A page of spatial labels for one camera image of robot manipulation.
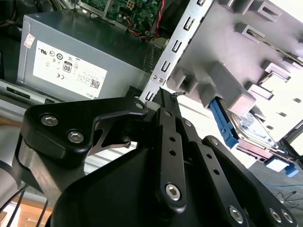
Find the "sticker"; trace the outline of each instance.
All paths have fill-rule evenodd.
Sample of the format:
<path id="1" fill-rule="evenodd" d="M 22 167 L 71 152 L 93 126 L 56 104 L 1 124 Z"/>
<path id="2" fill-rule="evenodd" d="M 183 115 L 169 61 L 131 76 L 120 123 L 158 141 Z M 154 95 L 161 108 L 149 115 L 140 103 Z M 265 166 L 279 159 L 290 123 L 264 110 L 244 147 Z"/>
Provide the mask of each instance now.
<path id="1" fill-rule="evenodd" d="M 98 97 L 107 71 L 37 41 L 33 75 L 79 95 Z"/>
<path id="2" fill-rule="evenodd" d="M 35 40 L 35 37 L 33 35 L 31 35 L 30 33 L 28 33 L 23 45 L 26 46 L 28 49 L 30 49 L 33 45 L 34 40 Z"/>

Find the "silver screw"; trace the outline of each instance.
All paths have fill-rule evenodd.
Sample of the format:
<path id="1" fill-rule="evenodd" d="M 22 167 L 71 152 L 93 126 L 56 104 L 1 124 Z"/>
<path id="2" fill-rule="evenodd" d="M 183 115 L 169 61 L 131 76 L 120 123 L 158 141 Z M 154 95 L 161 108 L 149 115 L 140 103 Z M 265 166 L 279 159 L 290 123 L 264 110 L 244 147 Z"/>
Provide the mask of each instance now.
<path id="1" fill-rule="evenodd" d="M 41 122 L 46 126 L 55 126 L 58 124 L 58 119 L 52 115 L 44 115 L 41 117 Z"/>
<path id="2" fill-rule="evenodd" d="M 141 105 L 140 103 L 136 103 L 136 106 L 137 106 L 139 109 L 143 109 L 143 108 L 144 108 L 144 106 Z"/>
<path id="3" fill-rule="evenodd" d="M 210 141 L 214 144 L 214 145 L 218 145 L 218 141 L 214 138 L 211 138 Z"/>
<path id="4" fill-rule="evenodd" d="M 229 206 L 229 213 L 231 217 L 239 224 L 242 224 L 244 222 L 243 216 L 234 206 Z"/>
<path id="5" fill-rule="evenodd" d="M 292 217 L 291 217 L 285 210 L 281 210 L 281 211 L 282 211 L 282 214 L 283 214 L 284 218 L 285 218 L 287 221 L 289 221 L 290 223 L 293 223 L 293 222 L 294 222 L 293 219 L 292 219 Z"/>
<path id="6" fill-rule="evenodd" d="M 170 112 L 168 112 L 168 111 L 164 111 L 164 113 L 168 116 L 168 117 L 170 117 L 171 116 L 171 114 L 170 114 Z"/>
<path id="7" fill-rule="evenodd" d="M 186 124 L 187 126 L 189 126 L 189 127 L 192 126 L 192 124 L 191 124 L 188 120 L 185 120 L 184 122 L 185 122 L 185 124 Z"/>
<path id="8" fill-rule="evenodd" d="M 70 142 L 73 143 L 81 143 L 82 141 L 84 141 L 84 136 L 81 132 L 78 131 L 71 131 L 70 133 L 68 133 L 67 137 Z"/>
<path id="9" fill-rule="evenodd" d="M 169 183 L 166 185 L 165 191 L 166 194 L 174 201 L 178 201 L 181 197 L 179 189 L 173 184 Z"/>
<path id="10" fill-rule="evenodd" d="M 277 222 L 279 222 L 279 223 L 282 222 L 280 216 L 279 216 L 273 209 L 269 209 L 269 211 L 270 211 L 270 213 L 271 213 L 271 216 L 273 216 L 273 218 L 274 218 Z"/>

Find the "red cable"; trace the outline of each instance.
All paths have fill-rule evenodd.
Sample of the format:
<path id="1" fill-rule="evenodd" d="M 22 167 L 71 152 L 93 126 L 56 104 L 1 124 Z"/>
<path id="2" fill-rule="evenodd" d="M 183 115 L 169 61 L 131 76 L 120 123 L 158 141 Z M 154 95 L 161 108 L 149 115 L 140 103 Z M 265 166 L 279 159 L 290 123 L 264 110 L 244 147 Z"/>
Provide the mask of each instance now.
<path id="1" fill-rule="evenodd" d="M 162 18 L 162 11 L 163 11 L 163 8 L 164 8 L 164 4 L 165 4 L 165 0 L 162 0 L 162 4 L 161 4 L 161 8 L 159 10 L 159 13 L 158 13 L 158 21 L 157 21 L 157 29 L 156 29 L 156 35 L 158 35 L 158 30 L 159 30 L 159 27 L 160 27 L 160 21 L 161 21 L 161 18 Z"/>

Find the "green circuit board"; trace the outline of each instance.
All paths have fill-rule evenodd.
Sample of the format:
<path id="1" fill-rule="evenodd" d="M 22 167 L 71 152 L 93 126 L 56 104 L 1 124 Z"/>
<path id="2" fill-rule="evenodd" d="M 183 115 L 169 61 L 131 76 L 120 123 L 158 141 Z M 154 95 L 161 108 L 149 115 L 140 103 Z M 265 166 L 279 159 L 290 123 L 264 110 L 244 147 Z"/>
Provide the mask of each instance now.
<path id="1" fill-rule="evenodd" d="M 107 0 L 82 0 L 82 2 L 104 11 Z M 120 24 L 128 26 L 126 19 L 132 24 L 132 28 L 145 33 L 149 32 L 157 19 L 162 0 L 112 0 L 106 17 Z"/>
<path id="2" fill-rule="evenodd" d="M 100 10 L 101 12 L 104 11 L 107 0 L 81 0 L 83 3 L 88 4 L 95 9 Z"/>

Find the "electronic component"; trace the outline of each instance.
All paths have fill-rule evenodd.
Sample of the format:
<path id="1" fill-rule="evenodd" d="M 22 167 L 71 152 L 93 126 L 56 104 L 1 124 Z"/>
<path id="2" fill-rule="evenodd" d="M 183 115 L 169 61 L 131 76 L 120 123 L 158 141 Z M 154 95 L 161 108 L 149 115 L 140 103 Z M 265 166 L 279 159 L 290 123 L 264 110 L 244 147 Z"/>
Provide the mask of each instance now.
<path id="1" fill-rule="evenodd" d="M 35 40 L 29 39 L 29 28 Z M 161 54 L 160 48 L 80 11 L 26 15 L 22 43 L 30 48 L 21 45 L 18 83 L 66 101 L 121 97 L 130 85 L 142 88 Z"/>
<path id="2" fill-rule="evenodd" d="M 128 7 L 130 10 L 132 10 L 134 8 L 134 2 L 129 0 L 126 4 L 126 7 Z"/>

